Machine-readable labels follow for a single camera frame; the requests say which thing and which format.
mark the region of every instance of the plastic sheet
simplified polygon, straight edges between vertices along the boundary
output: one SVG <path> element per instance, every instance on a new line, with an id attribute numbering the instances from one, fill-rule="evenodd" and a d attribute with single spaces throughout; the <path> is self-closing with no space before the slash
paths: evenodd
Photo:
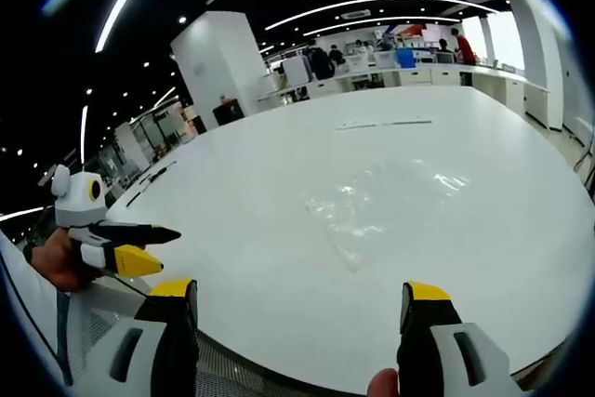
<path id="1" fill-rule="evenodd" d="M 356 272 L 372 256 L 431 231 L 448 202 L 469 183 L 422 160 L 389 160 L 304 194 L 309 212 Z"/>

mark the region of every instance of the black ceiling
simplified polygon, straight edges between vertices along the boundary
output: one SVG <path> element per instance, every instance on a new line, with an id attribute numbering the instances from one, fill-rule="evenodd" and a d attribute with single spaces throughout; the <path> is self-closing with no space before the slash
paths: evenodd
<path id="1" fill-rule="evenodd" d="M 3 184 L 16 195 L 3 194 L 0 213 L 44 205 L 47 197 L 36 182 L 43 171 L 78 148 L 80 115 L 89 105 L 86 150 L 97 151 L 106 127 L 114 128 L 139 113 L 139 106 L 152 106 L 171 86 L 184 91 L 176 63 L 169 58 L 169 43 L 183 29 L 178 17 L 188 23 L 207 10 L 207 0 L 129 0 L 112 30 L 104 51 L 94 49 L 115 0 L 72 0 L 51 18 L 40 13 L 44 0 L 11 0 L 14 33 L 5 45 L 10 72 L 5 98 L 0 106 L 0 165 Z M 306 10 L 348 0 L 217 0 L 208 9 L 246 13 L 259 42 L 288 45 L 303 42 L 302 33 L 337 24 L 335 16 L 367 8 L 373 17 L 438 16 L 450 7 L 430 1 L 375 2 L 321 12 L 280 26 L 265 27 Z M 504 0 L 487 6 L 502 10 Z M 467 8 L 456 19 L 475 16 Z M 151 65 L 143 67 L 143 62 Z M 91 87 L 93 94 L 86 95 Z M 23 155 L 17 156 L 17 150 Z"/>

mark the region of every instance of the human hand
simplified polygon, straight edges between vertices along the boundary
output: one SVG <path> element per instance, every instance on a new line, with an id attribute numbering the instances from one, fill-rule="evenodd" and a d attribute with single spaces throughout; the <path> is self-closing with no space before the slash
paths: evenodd
<path id="1" fill-rule="evenodd" d="M 368 397 L 399 397 L 399 376 L 394 369 L 382 369 L 368 385 Z"/>
<path id="2" fill-rule="evenodd" d="M 80 250 L 63 228 L 33 249 L 31 265 L 62 292 L 77 292 L 101 276 L 101 271 L 83 262 Z"/>

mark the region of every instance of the table surface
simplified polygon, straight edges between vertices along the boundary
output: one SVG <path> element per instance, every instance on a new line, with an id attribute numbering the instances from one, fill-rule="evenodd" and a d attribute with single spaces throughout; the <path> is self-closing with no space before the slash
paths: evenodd
<path id="1" fill-rule="evenodd" d="M 286 376 L 365 393 L 396 366 L 409 280 L 444 288 L 511 372 L 561 343 L 586 302 L 593 203 L 553 146 L 470 87 L 304 101 L 207 132 L 152 170 L 172 160 L 109 216 L 181 231 L 148 248 L 165 269 L 147 282 L 197 279 L 200 328 Z"/>
<path id="2" fill-rule="evenodd" d="M 534 84 L 531 81 L 529 81 L 527 78 L 520 76 L 519 74 L 516 74 L 516 73 L 509 73 L 509 72 L 505 72 L 503 70 L 493 69 L 491 67 L 482 67 L 482 66 L 476 66 L 476 65 L 434 64 L 434 63 L 425 63 L 424 62 L 424 63 L 419 63 L 413 69 L 403 69 L 401 67 L 394 67 L 394 68 L 390 68 L 390 69 L 375 69 L 375 68 L 371 67 L 369 70 L 366 70 L 363 72 L 349 72 L 349 73 L 338 74 L 336 76 L 333 76 L 332 78 L 324 79 L 322 81 L 309 81 L 308 83 L 299 84 L 297 86 L 290 86 L 290 87 L 282 88 L 279 90 L 275 90 L 271 93 L 267 93 L 266 95 L 262 95 L 261 97 L 258 97 L 257 101 L 263 101 L 264 99 L 268 99 L 275 95 L 283 95 L 284 93 L 290 92 L 291 90 L 295 90 L 297 88 L 308 86 L 310 84 L 328 82 L 328 81 L 332 81 L 332 80 L 338 81 L 341 79 L 352 78 L 354 76 L 363 76 L 363 75 L 377 74 L 377 73 L 421 72 L 421 71 L 425 71 L 425 70 L 441 70 L 441 71 L 445 71 L 445 72 L 457 71 L 457 72 L 468 72 L 468 73 L 474 73 L 474 74 L 483 74 L 486 76 L 494 76 L 497 78 L 510 79 L 512 81 L 517 81 L 517 82 L 526 84 L 528 86 L 537 88 L 539 90 L 548 92 L 548 90 L 546 88 L 544 88 L 543 86 L 538 86 L 537 84 Z"/>

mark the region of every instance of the red shirt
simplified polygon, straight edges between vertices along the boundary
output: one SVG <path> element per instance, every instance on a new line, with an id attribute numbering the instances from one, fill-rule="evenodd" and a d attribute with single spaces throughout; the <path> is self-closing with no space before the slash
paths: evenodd
<path id="1" fill-rule="evenodd" d="M 464 36 L 457 36 L 456 43 L 458 44 L 458 49 L 461 50 L 461 54 L 463 55 L 463 62 L 466 64 L 474 64 L 475 55 L 473 55 L 473 50 L 471 50 L 471 46 L 469 45 L 467 38 Z"/>

